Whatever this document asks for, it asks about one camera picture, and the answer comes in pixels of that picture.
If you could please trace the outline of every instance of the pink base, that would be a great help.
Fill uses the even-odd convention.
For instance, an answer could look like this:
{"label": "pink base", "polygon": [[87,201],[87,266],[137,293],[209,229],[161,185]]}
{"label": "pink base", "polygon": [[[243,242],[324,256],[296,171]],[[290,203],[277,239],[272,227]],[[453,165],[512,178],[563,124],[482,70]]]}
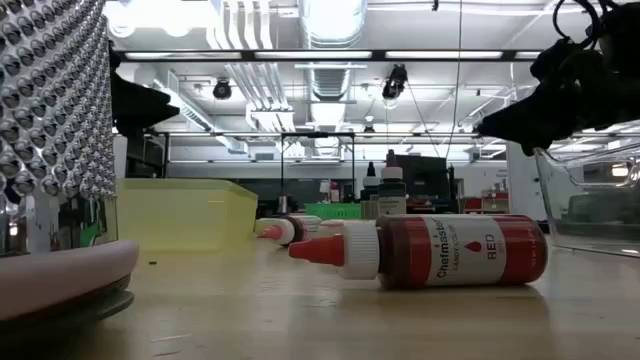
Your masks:
{"label": "pink base", "polygon": [[0,259],[0,320],[43,310],[131,274],[138,244],[118,240],[89,248]]}

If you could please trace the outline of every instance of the white bottle cap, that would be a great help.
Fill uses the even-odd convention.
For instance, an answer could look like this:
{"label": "white bottle cap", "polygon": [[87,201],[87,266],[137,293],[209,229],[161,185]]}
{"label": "white bottle cap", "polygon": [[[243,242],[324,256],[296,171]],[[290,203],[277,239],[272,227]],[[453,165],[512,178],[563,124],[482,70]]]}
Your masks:
{"label": "white bottle cap", "polygon": [[345,221],[344,266],[340,275],[351,280],[371,280],[378,275],[380,246],[375,221]]}
{"label": "white bottle cap", "polygon": [[382,168],[382,179],[400,179],[402,180],[402,168],[401,167],[387,167]]}
{"label": "white bottle cap", "polygon": [[362,186],[378,186],[380,185],[380,178],[367,176],[362,179]]}
{"label": "white bottle cap", "polygon": [[267,218],[260,219],[260,222],[265,227],[265,230],[260,234],[260,236],[269,238],[278,245],[287,245],[293,241],[296,230],[289,220]]}

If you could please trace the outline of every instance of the workbench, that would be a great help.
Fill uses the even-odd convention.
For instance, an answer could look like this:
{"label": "workbench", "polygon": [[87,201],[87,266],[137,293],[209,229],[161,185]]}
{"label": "workbench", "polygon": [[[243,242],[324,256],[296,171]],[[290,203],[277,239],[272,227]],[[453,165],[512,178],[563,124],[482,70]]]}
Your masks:
{"label": "workbench", "polygon": [[60,358],[637,360],[639,279],[638,259],[552,249],[531,286],[386,292],[266,241],[146,253],[134,304]]}

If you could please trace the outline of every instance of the plastic squeeze bottle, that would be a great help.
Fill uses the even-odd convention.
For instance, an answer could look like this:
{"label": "plastic squeeze bottle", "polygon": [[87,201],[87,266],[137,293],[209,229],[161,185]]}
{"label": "plastic squeeze bottle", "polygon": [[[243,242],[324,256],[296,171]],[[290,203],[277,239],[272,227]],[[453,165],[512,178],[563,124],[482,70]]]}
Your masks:
{"label": "plastic squeeze bottle", "polygon": [[292,244],[289,256],[340,267],[386,288],[518,285],[547,264],[544,234],[526,216],[394,215],[345,222],[342,233]]}
{"label": "plastic squeeze bottle", "polygon": [[407,213],[407,189],[402,181],[402,168],[396,164],[393,150],[387,154],[382,169],[382,183],[378,186],[378,216]]}
{"label": "plastic squeeze bottle", "polygon": [[378,186],[380,179],[376,177],[373,161],[369,162],[367,176],[362,180],[364,189],[360,190],[360,217],[373,219],[378,217]]}
{"label": "plastic squeeze bottle", "polygon": [[322,222],[312,215],[284,215],[277,218],[263,218],[258,220],[264,228],[260,237],[273,240],[276,244],[287,247],[289,244],[307,239],[318,231]]}

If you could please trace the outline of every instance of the red food coloring bottle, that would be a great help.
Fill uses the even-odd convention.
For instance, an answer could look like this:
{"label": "red food coloring bottle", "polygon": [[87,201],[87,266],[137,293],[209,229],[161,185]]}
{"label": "red food coloring bottle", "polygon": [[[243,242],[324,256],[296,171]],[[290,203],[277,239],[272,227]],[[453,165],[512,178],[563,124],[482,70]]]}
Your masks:
{"label": "red food coloring bottle", "polygon": [[258,234],[259,237],[271,239],[278,245],[287,247],[289,244],[303,241],[318,230],[322,222],[317,216],[284,215],[277,218],[260,219],[266,227]]}
{"label": "red food coloring bottle", "polygon": [[394,215],[345,222],[339,234],[292,244],[289,255],[387,288],[518,285],[537,280],[547,243],[525,216]]}

